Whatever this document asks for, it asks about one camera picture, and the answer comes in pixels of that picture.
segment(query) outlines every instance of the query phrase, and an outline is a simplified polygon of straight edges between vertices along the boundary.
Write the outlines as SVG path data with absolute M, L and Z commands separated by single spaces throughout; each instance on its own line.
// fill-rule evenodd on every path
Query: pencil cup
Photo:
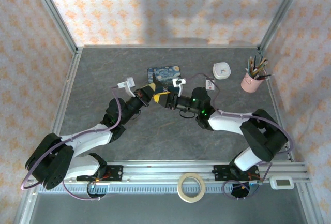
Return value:
M 246 73 L 244 79 L 242 80 L 242 88 L 248 93 L 253 93 L 257 91 L 258 87 L 262 82 L 263 80 L 255 80 L 251 78 L 248 73 Z

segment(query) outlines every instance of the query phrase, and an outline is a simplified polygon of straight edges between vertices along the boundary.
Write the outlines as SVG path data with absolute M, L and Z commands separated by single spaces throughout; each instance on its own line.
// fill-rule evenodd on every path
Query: metal frame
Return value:
M 68 48 L 71 50 L 71 53 L 75 53 L 77 51 L 77 45 L 72 38 L 68 27 L 66 26 L 65 22 L 63 21 L 61 15 L 59 14 L 53 0 L 41 0 L 44 4 L 47 12 L 51 16 L 52 20 L 55 23 L 58 31 L 62 35 L 64 41 L 66 42 Z
M 275 112 L 276 112 L 276 116 L 277 116 L 277 121 L 283 127 L 284 126 L 283 121 L 282 121 L 283 117 L 280 114 L 279 109 L 277 107 L 278 106 L 278 101 L 275 98 L 275 94 L 274 94 L 273 87 L 271 85 L 270 80 L 267 80 L 267 84 L 268 84 L 271 99 L 272 99 L 273 104 L 274 104 L 274 108 L 275 108 Z M 291 161 L 295 161 L 294 153 L 291 151 L 288 154 L 290 156 Z M 304 209 L 307 222 L 308 223 L 313 223 L 313 224 L 315 224 L 315 223 L 316 224 L 324 223 L 320 207 L 318 205 L 316 196 L 314 194 L 314 190 L 312 188 L 312 184 L 311 183 L 296 182 L 296 188 L 297 188 L 299 196 L 300 196 L 301 204 L 302 204 L 302 207 Z
M 277 27 L 279 26 L 280 22 L 282 21 L 285 14 L 288 12 L 291 3 L 293 0 L 283 0 L 279 6 L 279 9 L 276 12 L 275 17 L 273 18 L 267 32 L 265 33 L 261 44 L 259 45 L 259 49 L 265 50 L 271 41 L 271 38 L 276 33 Z
M 170 46 L 170 47 L 165 47 L 165 46 L 148 46 L 144 44 L 119 44 L 119 45 L 111 45 L 111 44 L 87 44 L 83 47 L 78 47 L 78 48 L 247 48 L 247 49 L 256 49 L 257 45 L 256 44 L 251 44 L 251 45 L 210 45 L 210 46 Z
M 56 117 L 54 118 L 52 124 L 52 132 L 59 134 L 61 125 L 63 122 L 65 110 L 68 104 L 70 92 L 80 61 L 80 56 L 82 52 L 82 47 L 77 47 L 75 41 L 73 40 L 67 26 L 65 25 L 61 15 L 59 14 L 54 2 L 52 0 L 42 0 L 47 11 L 49 12 L 51 18 L 53 19 L 56 27 L 63 36 L 67 46 L 73 52 L 72 62 L 67 74 L 66 82 L 63 87 L 61 101 L 58 106 L 58 111 Z M 275 34 L 277 27 L 279 26 L 281 20 L 287 13 L 293 0 L 283 0 L 274 19 L 272 20 L 265 36 L 263 37 L 259 49 L 261 51 L 265 50 L 272 36 Z M 87 46 L 87 47 L 102 47 L 102 48 L 119 48 L 119 47 L 148 47 L 148 46 Z M 255 46 L 233 46 L 234 48 L 255 48 Z M 269 92 L 275 107 L 275 112 L 277 115 L 277 120 L 280 125 L 282 125 L 282 117 L 277 108 L 277 101 L 274 95 L 273 88 L 268 81 Z M 291 152 L 289 154 L 291 161 L 294 161 L 294 154 Z M 179 177 L 185 172 L 195 172 L 202 176 L 206 185 L 217 186 L 219 182 L 214 181 L 214 175 L 211 173 L 213 165 L 222 164 L 224 162 L 219 161 L 114 161 L 109 164 L 120 164 L 124 165 L 123 181 L 119 183 L 112 183 L 112 190 L 120 190 L 123 186 L 128 192 L 132 193 L 131 189 L 136 188 L 137 185 L 174 185 L 177 184 Z M 266 171 L 266 166 L 259 166 L 261 173 Z M 276 174 L 289 174 L 293 177 L 294 182 L 297 186 L 300 200 L 304 209 L 304 213 L 308 223 L 323 223 L 322 215 L 313 193 L 313 189 L 309 180 L 309 175 L 307 173 L 307 168 L 304 163 L 301 162 L 275 162 L 270 169 L 265 183 L 268 183 L 268 178 Z M 71 181 L 67 182 L 68 186 L 83 186 L 86 183 Z M 217 189 L 213 190 L 210 188 L 211 193 L 218 193 Z M 54 190 L 53 193 L 61 193 L 64 190 Z M 14 223 L 29 223 L 38 193 L 51 193 L 51 191 L 45 191 L 42 187 L 37 186 L 37 188 L 27 190 L 20 203 L 18 213 L 14 220 Z
M 76 72 L 78 69 L 78 64 L 81 59 L 81 54 L 82 50 L 78 49 L 72 56 L 71 63 L 69 66 L 69 70 L 67 72 L 67 77 L 65 84 L 62 89 L 62 94 L 61 94 L 61 99 L 57 108 L 56 115 L 54 117 L 53 123 L 52 123 L 52 129 L 51 132 L 59 135 L 61 127 L 62 127 L 62 122 L 64 119 L 64 115 L 66 113 L 71 89 L 73 86 L 74 78 L 76 76 Z
M 78 49 L 78 52 L 73 56 L 67 79 L 64 85 L 63 93 L 61 96 L 61 102 L 59 104 L 58 112 L 54 118 L 52 131 L 59 132 L 62 121 L 64 118 L 66 106 L 69 100 L 71 88 L 74 82 L 76 75 L 77 67 L 80 61 L 80 56 L 82 49 Z M 282 124 L 282 118 L 277 108 L 277 101 L 275 99 L 272 86 L 268 82 L 268 87 L 270 90 L 270 95 L 275 107 L 275 112 L 277 119 L 280 124 Z M 137 185 L 143 186 L 148 185 L 147 189 L 151 189 L 149 193 L 152 193 L 152 189 L 156 185 L 173 185 L 177 184 L 180 176 L 186 172 L 195 172 L 199 174 L 207 184 L 207 186 L 217 186 L 216 189 L 211 188 L 209 193 L 220 193 L 219 191 L 219 182 L 215 182 L 214 175 L 211 173 L 213 165 L 225 164 L 225 162 L 220 161 L 194 161 L 194 160 L 183 160 L 183 161 L 174 161 L 174 160 L 163 160 L 163 161 L 114 161 L 109 162 L 111 165 L 124 165 L 123 169 L 123 181 L 120 183 L 112 183 L 113 191 L 123 191 L 123 186 L 126 186 L 126 189 L 129 192 L 132 192 L 134 188 L 137 188 Z M 263 174 L 266 171 L 266 166 L 259 166 L 260 173 Z M 289 174 L 293 177 L 294 182 L 297 186 L 301 203 L 304 209 L 304 213 L 308 223 L 323 223 L 322 215 L 319 210 L 317 200 L 314 196 L 313 189 L 310 183 L 309 175 L 307 173 L 307 168 L 302 162 L 275 162 L 270 169 L 270 172 L 267 175 L 267 180 L 265 183 L 268 183 L 268 178 L 272 175 L 284 175 Z M 85 185 L 86 183 L 80 183 L 76 181 L 67 182 L 68 186 L 78 186 Z M 32 216 L 34 202 L 38 193 L 45 193 L 42 189 L 28 190 L 21 201 L 20 208 L 18 210 L 17 216 L 15 218 L 16 223 L 29 223 L 29 220 Z

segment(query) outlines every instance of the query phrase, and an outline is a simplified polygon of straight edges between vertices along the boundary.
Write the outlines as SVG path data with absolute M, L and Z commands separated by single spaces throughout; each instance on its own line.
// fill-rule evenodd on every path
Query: gray table surface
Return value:
M 231 75 L 216 80 L 221 89 L 217 107 L 228 112 L 247 113 L 258 108 L 276 119 L 266 82 L 255 93 L 246 93 L 240 83 L 249 56 L 256 49 L 213 48 L 84 48 L 65 113 L 61 134 L 67 135 L 95 126 L 100 122 L 114 98 L 110 87 L 133 77 L 136 87 L 147 84 L 147 69 L 178 65 L 183 78 L 203 72 L 213 76 L 214 63 L 227 62 Z M 195 87 L 204 87 L 203 77 L 184 85 L 183 95 L 191 96 Z M 116 93 L 125 101 L 124 89 Z M 194 119 L 186 120 L 179 111 L 165 109 L 151 102 L 141 115 L 125 125 L 126 131 L 115 142 L 96 147 L 105 160 L 127 159 L 196 159 L 230 161 L 248 144 L 245 138 L 227 131 L 201 129 Z M 287 159 L 277 155 L 275 159 Z
M 205 194 L 196 203 L 178 195 L 112 195 L 100 202 L 68 195 L 38 195 L 32 224 L 305 224 L 297 190 L 261 186 L 255 197 L 230 200 Z
M 219 108 L 229 112 L 265 109 L 275 117 L 266 83 L 254 94 L 244 92 L 240 82 L 247 58 L 254 49 L 83 49 L 71 91 L 61 134 L 95 126 L 113 98 L 110 87 L 133 76 L 136 85 L 147 83 L 147 68 L 178 65 L 182 77 L 198 72 L 212 75 L 213 63 L 228 62 L 232 74 L 217 81 Z M 184 86 L 189 96 L 204 78 Z M 117 90 L 124 100 L 128 95 Z M 204 159 L 229 161 L 248 147 L 244 137 L 226 131 L 202 130 L 195 120 L 151 102 L 141 115 L 125 125 L 117 141 L 94 148 L 105 160 Z M 78 201 L 68 195 L 39 194 L 31 223 L 306 223 L 298 192 L 272 190 L 263 185 L 257 195 L 242 201 L 220 194 L 206 194 L 189 204 L 178 195 L 114 195 L 100 202 Z

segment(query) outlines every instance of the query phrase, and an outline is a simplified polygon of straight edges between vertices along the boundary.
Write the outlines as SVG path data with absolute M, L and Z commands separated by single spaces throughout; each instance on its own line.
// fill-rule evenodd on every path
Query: wall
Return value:
M 40 0 L 0 0 L 0 216 L 12 223 L 25 162 L 49 133 L 72 54 Z
M 282 0 L 54 0 L 78 46 L 258 45 Z
M 331 0 L 295 0 L 266 51 L 279 109 L 331 222 Z

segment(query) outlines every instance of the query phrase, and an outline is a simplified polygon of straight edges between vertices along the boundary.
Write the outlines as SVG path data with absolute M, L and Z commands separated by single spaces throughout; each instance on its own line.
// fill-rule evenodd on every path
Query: black cable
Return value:
M 135 120 L 135 119 L 137 119 L 137 118 L 139 117 L 140 114 L 141 114 L 141 110 L 139 110 L 139 111 L 138 111 L 138 115 L 137 115 L 135 118 L 131 119 L 131 120 Z
M 183 116 L 183 115 L 181 114 L 182 111 L 183 111 L 183 110 L 180 110 L 179 115 L 180 115 L 182 118 L 184 118 L 184 119 L 192 119 L 192 118 L 195 117 L 195 114 L 193 114 L 193 116 L 190 116 L 190 117 Z

